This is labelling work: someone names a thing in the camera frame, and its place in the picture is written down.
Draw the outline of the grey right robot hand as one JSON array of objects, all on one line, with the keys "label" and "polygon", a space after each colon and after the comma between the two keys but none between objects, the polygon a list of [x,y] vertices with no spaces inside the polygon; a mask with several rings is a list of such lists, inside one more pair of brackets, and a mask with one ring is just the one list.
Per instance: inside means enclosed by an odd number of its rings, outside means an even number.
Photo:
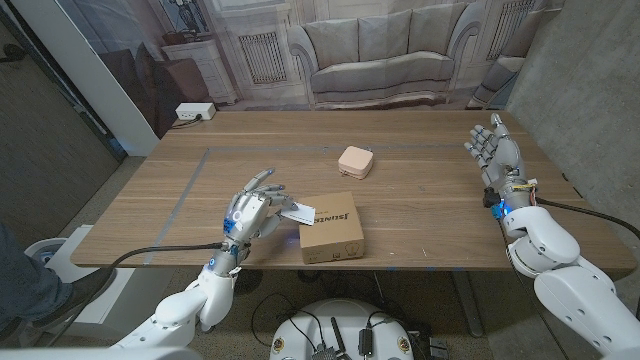
[{"label": "grey right robot hand", "polygon": [[495,218],[531,205],[534,185],[526,176],[520,149],[497,113],[490,116],[492,129],[475,125],[464,148],[482,170],[483,206]]}]

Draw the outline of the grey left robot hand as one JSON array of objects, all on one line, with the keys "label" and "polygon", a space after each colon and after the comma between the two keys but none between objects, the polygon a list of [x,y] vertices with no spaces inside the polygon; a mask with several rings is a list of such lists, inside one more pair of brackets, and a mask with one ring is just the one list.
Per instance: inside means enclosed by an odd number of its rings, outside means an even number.
[{"label": "grey left robot hand", "polygon": [[207,271],[221,277],[229,277],[232,270],[249,256],[251,240],[267,237],[283,219],[278,210],[268,215],[272,207],[297,210],[293,198],[284,193],[284,185],[262,182],[275,171],[268,168],[255,175],[244,188],[231,199],[223,219],[223,248],[216,250],[205,266]]}]

